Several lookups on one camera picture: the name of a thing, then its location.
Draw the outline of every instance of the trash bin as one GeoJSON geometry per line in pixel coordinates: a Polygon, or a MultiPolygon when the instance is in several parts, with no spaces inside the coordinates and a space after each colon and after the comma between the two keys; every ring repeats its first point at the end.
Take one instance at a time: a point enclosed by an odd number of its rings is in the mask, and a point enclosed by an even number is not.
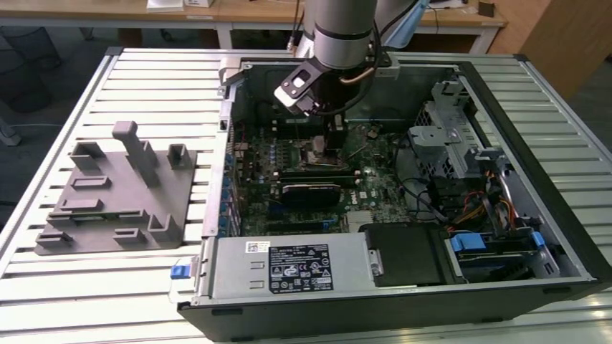
{"type": "Polygon", "coordinates": [[[17,113],[40,110],[52,100],[39,73],[11,49],[0,50],[0,100],[17,113]]]}
{"type": "Polygon", "coordinates": [[[44,27],[0,27],[0,35],[37,70],[52,70],[61,65],[56,46],[44,27]]]}

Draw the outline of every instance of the wooden desk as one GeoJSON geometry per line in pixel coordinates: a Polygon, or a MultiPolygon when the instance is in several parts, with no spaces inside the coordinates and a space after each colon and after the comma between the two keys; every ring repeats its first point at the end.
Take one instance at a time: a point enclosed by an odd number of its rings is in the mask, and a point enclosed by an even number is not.
{"type": "MultiPolygon", "coordinates": [[[[292,0],[216,0],[211,8],[187,6],[169,13],[147,13],[147,0],[1,0],[0,25],[216,29],[221,48],[231,49],[233,29],[291,30],[295,10],[292,0]]],[[[417,33],[475,35],[471,52],[484,54],[504,26],[500,16],[445,9],[437,20],[433,12],[424,15],[417,33]]]]}

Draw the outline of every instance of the motherboard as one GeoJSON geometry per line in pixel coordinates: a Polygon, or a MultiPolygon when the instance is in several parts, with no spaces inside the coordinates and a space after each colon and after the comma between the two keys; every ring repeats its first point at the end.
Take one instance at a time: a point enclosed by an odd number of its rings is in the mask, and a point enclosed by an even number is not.
{"type": "Polygon", "coordinates": [[[239,125],[241,236],[341,233],[367,223],[409,221],[393,172],[399,134],[385,133],[376,123],[351,124],[343,148],[323,154],[323,136],[300,138],[299,131],[296,125],[296,138],[284,139],[273,135],[273,127],[239,125]],[[293,186],[340,186],[340,195],[323,193],[308,205],[287,206],[287,181],[293,186]],[[332,197],[337,202],[327,205],[332,197]]]}

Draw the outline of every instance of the blue tab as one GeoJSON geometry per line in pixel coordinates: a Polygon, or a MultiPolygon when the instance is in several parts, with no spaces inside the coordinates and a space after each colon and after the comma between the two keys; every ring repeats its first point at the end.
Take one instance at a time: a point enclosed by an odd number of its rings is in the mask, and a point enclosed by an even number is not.
{"type": "Polygon", "coordinates": [[[451,245],[455,252],[487,248],[479,233],[456,234],[451,239],[451,245]]]}
{"type": "Polygon", "coordinates": [[[533,238],[533,241],[536,242],[537,248],[541,249],[547,245],[547,243],[544,242],[543,234],[539,231],[535,231],[532,233],[532,238],[533,238]]]}
{"type": "Polygon", "coordinates": [[[461,242],[459,241],[459,238],[456,236],[451,238],[451,245],[452,245],[452,250],[455,252],[460,252],[463,250],[461,242]]]}
{"type": "Polygon", "coordinates": [[[171,268],[171,279],[172,280],[185,280],[187,278],[191,278],[189,271],[191,271],[189,265],[175,265],[171,268]]]}

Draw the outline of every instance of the black cable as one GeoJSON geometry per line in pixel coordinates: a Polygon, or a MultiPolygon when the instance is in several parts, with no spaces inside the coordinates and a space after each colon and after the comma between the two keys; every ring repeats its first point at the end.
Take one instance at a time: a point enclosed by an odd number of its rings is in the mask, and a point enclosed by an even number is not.
{"type": "Polygon", "coordinates": [[[4,132],[4,128],[0,125],[0,135],[4,136],[5,138],[11,138],[15,134],[8,136],[8,134],[4,132]]]}
{"type": "Polygon", "coordinates": [[[292,37],[296,35],[297,13],[299,13],[299,0],[296,1],[296,14],[293,15],[293,29],[291,30],[292,37]]]}
{"type": "Polygon", "coordinates": [[[400,179],[400,176],[397,175],[397,152],[399,152],[399,147],[400,147],[400,143],[401,141],[407,138],[407,136],[404,136],[400,141],[397,142],[397,149],[396,149],[396,153],[395,153],[395,158],[393,158],[393,164],[395,164],[395,167],[393,167],[393,174],[395,174],[395,178],[397,179],[397,181],[400,182],[400,185],[401,187],[404,188],[404,191],[407,192],[407,194],[409,194],[416,200],[417,200],[417,204],[419,202],[429,209],[431,213],[433,214],[433,216],[437,218],[437,220],[443,223],[443,224],[447,224],[448,223],[448,219],[444,215],[440,214],[440,211],[437,211],[437,209],[431,205],[429,202],[427,202],[415,192],[412,192],[412,190],[409,188],[405,187],[401,179],[400,179]]]}
{"type": "Polygon", "coordinates": [[[361,90],[359,91],[357,95],[351,99],[347,104],[344,104],[343,107],[339,109],[331,110],[331,111],[315,111],[313,115],[317,116],[333,116],[337,115],[339,113],[347,112],[365,97],[368,92],[371,91],[372,84],[373,84],[373,78],[376,76],[376,69],[379,68],[380,64],[380,57],[383,56],[383,46],[381,46],[381,41],[380,41],[380,32],[379,32],[379,26],[376,25],[376,22],[373,23],[373,73],[372,75],[367,78],[367,84],[361,87],[361,90]]]}
{"type": "Polygon", "coordinates": [[[297,32],[299,32],[299,28],[303,26],[304,24],[304,14],[305,14],[305,10],[303,11],[303,16],[299,18],[299,23],[297,23],[297,27],[296,27],[296,36],[297,36],[297,32]]]}
{"type": "Polygon", "coordinates": [[[428,185],[429,181],[425,178],[415,178],[409,177],[401,180],[401,183],[405,183],[407,181],[417,181],[419,183],[428,185]]]}
{"type": "Polygon", "coordinates": [[[437,34],[440,32],[440,22],[437,21],[437,9],[435,9],[431,6],[428,6],[428,8],[433,10],[433,15],[435,15],[435,18],[436,18],[436,34],[437,34]]]}
{"type": "MultiPolygon", "coordinates": [[[[420,198],[420,197],[423,196],[423,194],[425,194],[427,192],[428,192],[428,190],[423,190],[423,191],[419,193],[417,197],[420,198]]],[[[421,202],[417,202],[416,214],[419,214],[420,212],[421,212],[421,202]]]]}
{"type": "Polygon", "coordinates": [[[391,27],[395,25],[395,23],[397,23],[397,20],[404,18],[404,16],[408,14],[408,12],[416,6],[417,2],[419,2],[419,0],[412,1],[412,4],[408,5],[405,10],[401,11],[400,14],[389,21],[389,24],[387,24],[385,27],[383,28],[383,30],[380,31],[380,36],[384,36],[384,34],[387,34],[387,31],[389,31],[391,27]]]}

